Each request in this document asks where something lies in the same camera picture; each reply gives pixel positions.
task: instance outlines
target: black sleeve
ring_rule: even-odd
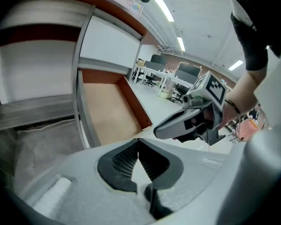
[[[263,69],[268,62],[266,42],[257,31],[237,20],[231,14],[231,20],[237,38],[243,47],[245,65],[248,71]]]

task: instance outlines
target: wooden drawer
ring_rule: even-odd
[[[90,147],[129,139],[152,125],[122,74],[80,69],[78,110]]]

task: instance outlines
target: fluorescent light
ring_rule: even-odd
[[[234,63],[231,67],[229,67],[230,71],[233,71],[235,68],[239,67],[240,65],[242,65],[244,62],[241,60],[238,60],[236,63]]]
[[[177,39],[178,39],[178,42],[179,42],[179,44],[180,44],[181,50],[182,50],[183,52],[185,52],[185,47],[184,47],[184,44],[183,44],[182,37],[177,37]]]
[[[155,0],[155,2],[161,8],[161,10],[163,11],[164,15],[167,17],[169,22],[173,22],[174,18],[172,16],[172,14],[170,13],[170,10],[168,9],[167,5],[164,3],[164,1],[163,0]]]

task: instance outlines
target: black monitor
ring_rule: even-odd
[[[189,74],[197,77],[199,75],[201,69],[198,67],[195,67],[193,65],[181,62],[178,70],[184,71],[186,73],[189,73]]]
[[[167,60],[164,56],[162,55],[155,55],[153,54],[151,57],[151,62],[159,63],[165,65]]]

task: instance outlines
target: white ceiling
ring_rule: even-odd
[[[245,63],[233,71],[228,68],[237,60],[244,61],[241,45],[234,32],[230,0],[164,0],[174,22],[168,22],[154,0],[144,6],[140,21],[145,23],[159,42],[169,47],[168,53],[201,63],[237,81],[245,72]],[[181,52],[177,37],[182,37]],[[269,70],[278,59],[269,52]]]

